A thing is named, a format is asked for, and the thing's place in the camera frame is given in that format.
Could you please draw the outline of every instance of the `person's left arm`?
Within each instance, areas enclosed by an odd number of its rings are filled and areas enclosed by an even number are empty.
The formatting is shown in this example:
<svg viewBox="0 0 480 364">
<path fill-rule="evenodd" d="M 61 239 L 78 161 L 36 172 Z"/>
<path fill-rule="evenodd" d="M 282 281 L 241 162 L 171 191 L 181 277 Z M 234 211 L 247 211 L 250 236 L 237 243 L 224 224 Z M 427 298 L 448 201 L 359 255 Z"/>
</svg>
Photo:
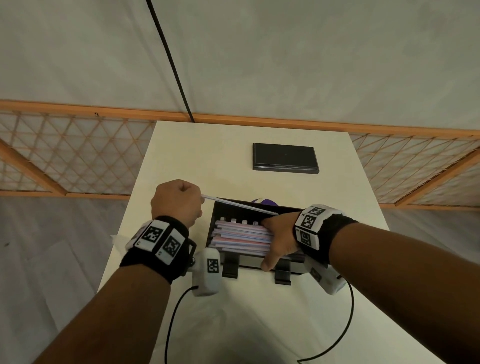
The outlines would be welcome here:
<svg viewBox="0 0 480 364">
<path fill-rule="evenodd" d="M 152 217 L 174 218 L 186 229 L 202 215 L 202 202 L 200 189 L 194 184 L 182 180 L 163 183 L 151 202 Z M 181 270 L 173 263 L 153 268 L 136 264 L 145 253 L 132 248 L 126 255 L 128 259 L 122 261 L 127 266 L 112 275 L 34 364 L 149 363 L 171 281 Z"/>
</svg>

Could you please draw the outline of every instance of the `wire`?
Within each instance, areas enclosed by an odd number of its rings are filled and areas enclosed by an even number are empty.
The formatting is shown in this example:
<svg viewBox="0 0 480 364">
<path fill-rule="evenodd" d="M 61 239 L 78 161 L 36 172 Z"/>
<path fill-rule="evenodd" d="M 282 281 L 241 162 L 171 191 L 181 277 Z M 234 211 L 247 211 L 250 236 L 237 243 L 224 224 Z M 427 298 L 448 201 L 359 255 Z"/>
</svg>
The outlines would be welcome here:
<svg viewBox="0 0 480 364">
<path fill-rule="evenodd" d="M 185 104 L 185 107 L 187 108 L 188 115 L 190 116 L 190 121 L 195 122 L 195 119 L 193 118 L 192 112 L 190 111 L 190 107 L 188 106 L 187 98 L 185 97 L 185 94 L 183 92 L 183 87 L 181 86 L 179 74 L 177 73 L 177 68 L 175 67 L 175 63 L 173 62 L 172 55 L 170 53 L 170 49 L 168 48 L 167 40 L 165 39 L 165 35 L 163 34 L 162 27 L 160 26 L 160 22 L 158 21 L 158 18 L 155 13 L 155 9 L 153 7 L 152 1 L 151 0 L 146 0 L 148 9 L 150 10 L 150 14 L 152 15 L 153 21 L 155 23 L 156 29 L 158 31 L 158 35 L 162 39 L 163 43 L 163 48 L 165 48 L 165 53 L 167 54 L 168 61 L 170 62 L 170 66 L 172 67 L 173 74 L 175 75 L 175 79 L 177 80 L 177 85 L 179 86 L 179 90 L 181 93 L 181 98 L 183 99 L 183 103 Z"/>
<path fill-rule="evenodd" d="M 168 327 L 167 341 L 165 342 L 165 357 L 164 357 L 164 362 L 165 362 L 165 364 L 167 364 L 168 342 L 170 341 L 170 332 L 172 331 L 173 318 L 175 317 L 175 314 L 176 314 L 176 312 L 177 312 L 177 308 L 179 307 L 179 304 L 180 304 L 180 302 L 182 301 L 182 298 L 185 297 L 185 295 L 186 295 L 189 291 L 196 290 L 197 288 L 198 288 L 198 286 L 193 286 L 193 287 L 188 288 L 188 289 L 182 294 L 182 296 L 180 296 L 179 300 L 177 301 L 177 304 L 175 305 L 175 309 L 173 310 L 173 313 L 172 313 L 172 318 L 170 319 L 170 326 Z"/>
<path fill-rule="evenodd" d="M 315 356 L 312 356 L 310 358 L 305 358 L 305 359 L 300 359 L 300 360 L 297 360 L 297 363 L 302 363 L 302 362 L 307 362 L 309 360 L 313 360 L 313 359 L 316 359 L 316 358 L 320 358 L 321 356 L 327 354 L 330 350 L 332 350 L 339 342 L 340 340 L 343 339 L 343 337 L 345 336 L 348 328 L 350 327 L 350 323 L 352 322 L 352 317 L 353 317 L 353 304 L 354 304 L 354 299 L 353 299 L 353 289 L 352 289 L 352 286 L 349 282 L 347 282 L 348 284 L 348 287 L 350 288 L 350 294 L 352 295 L 352 309 L 350 311 L 350 317 L 348 318 L 348 322 L 347 322 L 347 326 L 345 326 L 345 329 L 343 330 L 342 334 L 338 337 L 338 339 L 327 349 L 327 350 L 324 350 L 323 352 L 321 352 L 320 354 L 317 354 Z"/>
</svg>

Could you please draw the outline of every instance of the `white table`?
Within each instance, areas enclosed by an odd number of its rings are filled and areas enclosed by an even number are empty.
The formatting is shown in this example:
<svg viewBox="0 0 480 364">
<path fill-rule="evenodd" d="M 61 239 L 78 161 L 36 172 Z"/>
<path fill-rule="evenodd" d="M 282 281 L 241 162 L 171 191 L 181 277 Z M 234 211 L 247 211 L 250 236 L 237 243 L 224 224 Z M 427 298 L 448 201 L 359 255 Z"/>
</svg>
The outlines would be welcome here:
<svg viewBox="0 0 480 364">
<path fill-rule="evenodd" d="M 313 146 L 320 173 L 254 171 L 252 143 Z M 246 201 L 263 197 L 292 207 L 321 203 L 388 229 L 347 133 L 159 121 L 119 235 L 131 237 L 150 219 L 155 187 L 176 178 L 212 196 Z M 205 245 L 212 208 L 213 202 L 206 201 L 203 216 L 190 229 L 199 247 Z M 120 254 L 113 249 L 101 285 L 119 262 Z M 169 362 L 295 363 L 326 349 L 347 322 L 348 288 L 329 296 L 310 275 L 291 280 L 291 286 L 277 285 L 272 273 L 240 268 L 238 279 L 222 279 L 221 293 L 206 298 L 188 294 L 175 317 Z M 189 286 L 190 274 L 172 285 L 153 363 L 163 362 L 173 307 Z M 348 333 L 320 362 L 441 363 L 357 291 Z"/>
</svg>

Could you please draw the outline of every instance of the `black wristband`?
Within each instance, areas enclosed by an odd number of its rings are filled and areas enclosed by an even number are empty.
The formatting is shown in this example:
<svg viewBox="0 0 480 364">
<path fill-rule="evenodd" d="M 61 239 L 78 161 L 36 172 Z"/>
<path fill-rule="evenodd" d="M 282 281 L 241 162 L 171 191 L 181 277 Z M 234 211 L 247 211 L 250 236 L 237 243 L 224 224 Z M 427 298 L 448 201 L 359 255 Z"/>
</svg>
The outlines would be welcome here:
<svg viewBox="0 0 480 364">
<path fill-rule="evenodd" d="M 189 263 L 189 239 L 188 239 L 188 228 L 183 225 L 180 221 L 170 216 L 159 216 L 155 220 L 164 221 L 170 224 L 164 234 L 164 238 L 160 239 L 151 252 L 133 247 L 127 254 L 123 257 L 120 267 L 132 266 L 135 264 L 143 264 L 146 267 L 154 270 L 165 278 L 170 284 L 172 281 L 179 276 L 181 276 L 187 268 Z M 176 229 L 184 238 L 185 241 L 179 248 L 178 252 L 175 254 L 174 259 L 169 265 L 162 262 L 155 254 L 166 242 L 166 237 L 169 236 L 170 232 Z"/>
<path fill-rule="evenodd" d="M 300 249 L 310 258 L 315 259 L 322 264 L 330 264 L 330 246 L 336 234 L 347 225 L 358 222 L 348 216 L 334 214 L 325 219 L 320 230 L 317 233 L 320 241 L 320 249 L 316 250 L 305 244 L 299 244 Z M 293 236 L 295 236 L 295 226 L 293 227 Z"/>
</svg>

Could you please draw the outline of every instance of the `stack of paper strips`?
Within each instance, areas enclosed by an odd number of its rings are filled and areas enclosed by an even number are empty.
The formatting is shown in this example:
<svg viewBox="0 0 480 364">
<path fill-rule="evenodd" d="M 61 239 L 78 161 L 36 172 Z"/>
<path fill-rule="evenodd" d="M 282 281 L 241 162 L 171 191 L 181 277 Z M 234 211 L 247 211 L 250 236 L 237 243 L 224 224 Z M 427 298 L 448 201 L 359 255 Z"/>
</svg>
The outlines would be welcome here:
<svg viewBox="0 0 480 364">
<path fill-rule="evenodd" d="M 225 219 L 215 222 L 215 229 L 212 232 L 212 241 L 209 247 L 216 248 L 222 252 L 234 252 L 245 255 L 265 256 L 270 250 L 273 234 L 257 221 L 252 225 L 246 220 L 241 223 L 225 221 Z M 286 258 L 295 255 L 302 255 L 301 252 L 290 254 Z"/>
</svg>

